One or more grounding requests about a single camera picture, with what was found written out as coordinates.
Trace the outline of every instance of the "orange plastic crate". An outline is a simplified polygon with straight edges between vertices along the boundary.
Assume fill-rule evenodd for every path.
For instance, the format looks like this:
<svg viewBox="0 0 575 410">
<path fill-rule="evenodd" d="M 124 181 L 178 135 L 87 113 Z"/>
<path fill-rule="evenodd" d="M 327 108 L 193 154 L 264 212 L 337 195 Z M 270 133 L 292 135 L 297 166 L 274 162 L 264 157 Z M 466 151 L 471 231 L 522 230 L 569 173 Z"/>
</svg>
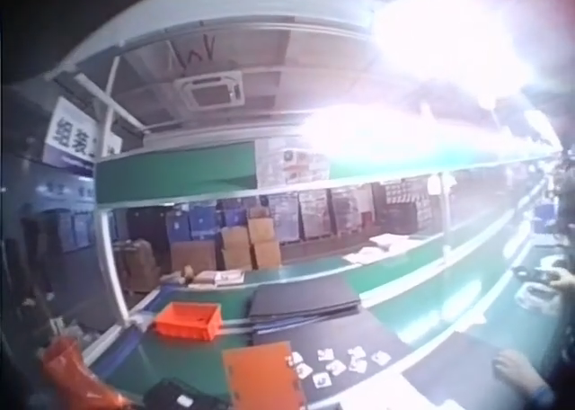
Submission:
<svg viewBox="0 0 575 410">
<path fill-rule="evenodd" d="M 165 336 L 212 341 L 222 327 L 222 310 L 219 304 L 172 302 L 154 323 L 155 330 Z"/>
</svg>

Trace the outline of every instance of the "metal pole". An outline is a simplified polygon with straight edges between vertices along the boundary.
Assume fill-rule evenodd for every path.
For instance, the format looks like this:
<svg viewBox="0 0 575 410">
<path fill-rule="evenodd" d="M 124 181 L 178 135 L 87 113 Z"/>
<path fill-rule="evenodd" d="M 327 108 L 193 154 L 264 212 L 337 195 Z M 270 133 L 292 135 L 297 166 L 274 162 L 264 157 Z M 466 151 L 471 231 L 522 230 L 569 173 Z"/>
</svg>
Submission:
<svg viewBox="0 0 575 410">
<path fill-rule="evenodd" d="M 453 319 L 449 318 L 449 313 L 445 311 L 446 300 L 447 300 L 447 290 L 451 289 L 451 273 L 449 265 L 451 264 L 451 205 L 449 201 L 449 193 L 451 187 L 446 185 L 446 173 L 442 172 L 439 175 L 439 186 L 441 187 L 441 192 L 439 195 L 439 202 L 441 205 L 441 230 L 443 232 L 443 266 L 446 269 L 441 275 L 441 318 L 445 321 L 450 322 Z"/>
<path fill-rule="evenodd" d="M 108 82 L 106 84 L 106 96 L 110 97 L 111 91 L 114 86 L 114 81 L 116 80 L 116 74 L 118 72 L 119 57 L 115 57 L 112 65 L 110 74 L 108 75 Z M 96 164 L 94 165 L 94 183 L 98 183 L 98 178 L 96 177 L 97 163 L 106 156 L 108 150 L 106 145 L 108 144 L 108 138 L 111 133 L 111 126 L 114 121 L 114 106 L 109 102 L 102 100 L 107 104 L 106 115 L 103 124 L 99 124 L 99 136 L 98 143 L 96 145 Z M 126 325 L 129 319 L 128 307 L 126 306 L 126 300 L 124 299 L 124 293 L 119 284 L 118 271 L 116 269 L 116 262 L 114 260 L 114 251 L 111 244 L 110 237 L 110 220 L 108 216 L 108 211 L 106 209 L 96 208 L 94 212 L 94 231 L 96 237 L 96 248 L 98 253 L 98 261 L 100 263 L 100 269 L 107 279 L 110 290 L 111 297 L 113 301 L 114 310 L 116 311 L 116 319 L 121 325 Z"/>
</svg>

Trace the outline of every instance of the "pallet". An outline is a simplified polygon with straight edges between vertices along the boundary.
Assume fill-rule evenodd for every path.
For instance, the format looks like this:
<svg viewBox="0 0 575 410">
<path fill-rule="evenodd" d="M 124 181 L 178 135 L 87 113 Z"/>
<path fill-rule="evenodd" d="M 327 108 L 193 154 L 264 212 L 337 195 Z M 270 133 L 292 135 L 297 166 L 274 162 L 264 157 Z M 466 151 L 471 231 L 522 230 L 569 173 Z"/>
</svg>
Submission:
<svg viewBox="0 0 575 410">
<path fill-rule="evenodd" d="M 363 228 L 354 228 L 351 230 L 343 230 L 341 232 L 338 232 L 338 237 L 343 237 L 343 236 L 350 236 L 350 235 L 358 235 L 363 231 Z"/>
<path fill-rule="evenodd" d="M 297 244 L 301 244 L 302 242 L 304 242 L 304 241 L 302 241 L 301 239 L 297 239 L 297 241 L 283 241 L 283 242 L 280 242 L 279 245 L 280 246 L 297 245 Z"/>
<path fill-rule="evenodd" d="M 302 242 L 321 241 L 324 239 L 331 239 L 331 238 L 333 238 L 333 235 L 310 236 L 310 237 L 307 237 L 305 239 L 305 241 L 302 241 Z"/>
</svg>

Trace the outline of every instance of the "ceiling air conditioner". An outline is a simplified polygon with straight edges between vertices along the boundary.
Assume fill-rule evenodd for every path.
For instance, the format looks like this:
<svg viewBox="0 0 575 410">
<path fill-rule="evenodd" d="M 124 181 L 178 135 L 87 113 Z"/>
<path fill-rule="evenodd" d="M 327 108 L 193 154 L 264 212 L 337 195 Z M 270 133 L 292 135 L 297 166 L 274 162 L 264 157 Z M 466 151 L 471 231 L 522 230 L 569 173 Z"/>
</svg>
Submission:
<svg viewBox="0 0 575 410">
<path fill-rule="evenodd" d="M 213 111 L 245 104 L 241 71 L 186 77 L 176 80 L 174 87 L 192 111 Z"/>
</svg>

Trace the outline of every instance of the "person's hand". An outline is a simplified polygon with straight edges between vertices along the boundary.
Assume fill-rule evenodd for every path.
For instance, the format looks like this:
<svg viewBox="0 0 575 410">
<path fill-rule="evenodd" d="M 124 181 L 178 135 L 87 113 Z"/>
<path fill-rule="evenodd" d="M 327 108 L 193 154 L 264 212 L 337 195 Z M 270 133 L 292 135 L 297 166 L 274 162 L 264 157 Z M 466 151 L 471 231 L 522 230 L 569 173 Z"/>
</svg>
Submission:
<svg viewBox="0 0 575 410">
<path fill-rule="evenodd" d="M 525 354 L 515 350 L 501 352 L 493 366 L 503 380 L 528 396 L 532 396 L 540 387 L 547 386 Z"/>
<path fill-rule="evenodd" d="M 550 287 L 561 291 L 575 290 L 575 275 L 564 268 L 552 268 L 551 272 L 557 277 L 549 283 Z"/>
</svg>

